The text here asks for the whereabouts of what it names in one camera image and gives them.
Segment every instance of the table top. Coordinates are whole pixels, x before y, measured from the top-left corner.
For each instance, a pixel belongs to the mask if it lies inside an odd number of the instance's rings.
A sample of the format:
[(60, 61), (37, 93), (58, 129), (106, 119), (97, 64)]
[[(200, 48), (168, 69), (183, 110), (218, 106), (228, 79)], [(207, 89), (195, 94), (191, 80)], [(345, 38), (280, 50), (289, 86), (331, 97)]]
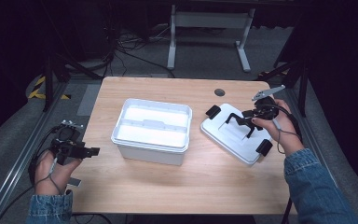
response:
[[(283, 214), (289, 190), (283, 177), (284, 155), (276, 144), (267, 157), (249, 166), (200, 129), (213, 105), (254, 108), (252, 97), (265, 82), (106, 77), (83, 141), (100, 147), (73, 177), (74, 212), (141, 214)], [(224, 96), (214, 94), (223, 90)], [(181, 166), (124, 159), (111, 141), (128, 98), (189, 105), (193, 110), (190, 142)]]

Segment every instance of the finger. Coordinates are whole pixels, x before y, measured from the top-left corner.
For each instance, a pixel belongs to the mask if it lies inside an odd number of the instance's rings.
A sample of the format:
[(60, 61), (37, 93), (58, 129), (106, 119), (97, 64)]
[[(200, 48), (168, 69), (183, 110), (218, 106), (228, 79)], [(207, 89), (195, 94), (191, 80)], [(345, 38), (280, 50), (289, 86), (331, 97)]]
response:
[(40, 155), (37, 164), (39, 164), (41, 161), (53, 163), (54, 161), (53, 153), (50, 150), (44, 151), (42, 155)]
[(281, 107), (285, 108), (289, 113), (291, 113), (289, 105), (284, 100), (276, 99), (275, 103), (278, 106), (281, 106)]
[(82, 162), (81, 159), (73, 160), (65, 165), (65, 169), (67, 169), (68, 171), (70, 171), (72, 173), (77, 168), (77, 166), (80, 165), (81, 162)]
[(273, 123), (266, 119), (252, 118), (252, 123), (267, 130), (273, 127)]

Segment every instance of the hand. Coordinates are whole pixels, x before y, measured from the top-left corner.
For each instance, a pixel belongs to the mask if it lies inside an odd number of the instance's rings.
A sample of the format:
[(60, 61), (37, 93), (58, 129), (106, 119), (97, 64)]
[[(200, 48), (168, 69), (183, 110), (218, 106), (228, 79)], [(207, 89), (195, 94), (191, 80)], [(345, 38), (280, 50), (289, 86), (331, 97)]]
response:
[(39, 195), (59, 195), (62, 194), (69, 178), (75, 168), (82, 162), (81, 159), (76, 159), (70, 163), (62, 166), (58, 163), (54, 167), (51, 178), (48, 177), (51, 165), (54, 162), (54, 156), (51, 151), (47, 151), (41, 156), (40, 162), (36, 167), (34, 182), (35, 194)]
[[(276, 99), (275, 103), (291, 113), (290, 108), (285, 101)], [(272, 120), (253, 118), (252, 123), (266, 129), (269, 135), (271, 135), (272, 139), (281, 144), (286, 156), (289, 156), (295, 151), (303, 149), (304, 146), (302, 145), (298, 136), (294, 134), (296, 133), (295, 127), (287, 115), (280, 111), (275, 119), (280, 124), (281, 131), (277, 129)]]

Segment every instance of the white storage bin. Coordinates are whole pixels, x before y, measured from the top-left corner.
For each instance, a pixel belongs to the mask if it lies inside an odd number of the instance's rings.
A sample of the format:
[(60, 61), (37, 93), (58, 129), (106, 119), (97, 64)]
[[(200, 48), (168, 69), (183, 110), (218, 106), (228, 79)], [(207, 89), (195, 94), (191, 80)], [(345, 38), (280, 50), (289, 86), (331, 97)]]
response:
[(111, 139), (124, 158), (181, 165), (191, 119), (188, 105), (128, 99)]
[(260, 153), (256, 150), (263, 140), (271, 139), (269, 132), (266, 129), (260, 131), (255, 129), (251, 137), (247, 138), (249, 127), (238, 125), (234, 118), (226, 124), (228, 116), (231, 113), (240, 116), (240, 110), (229, 104), (222, 104), (219, 107), (221, 111), (213, 119), (206, 119), (201, 123), (202, 131), (240, 161), (248, 165), (255, 164), (260, 157)]

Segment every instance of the denim sleeve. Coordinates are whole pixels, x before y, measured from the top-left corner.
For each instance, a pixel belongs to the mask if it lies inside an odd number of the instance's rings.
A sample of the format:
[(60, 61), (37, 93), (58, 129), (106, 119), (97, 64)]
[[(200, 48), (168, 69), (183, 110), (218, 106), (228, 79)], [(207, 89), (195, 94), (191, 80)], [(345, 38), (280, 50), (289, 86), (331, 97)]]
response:
[(26, 223), (69, 223), (73, 193), (65, 195), (33, 195)]
[(300, 223), (358, 223), (349, 203), (308, 148), (285, 159), (284, 175)]

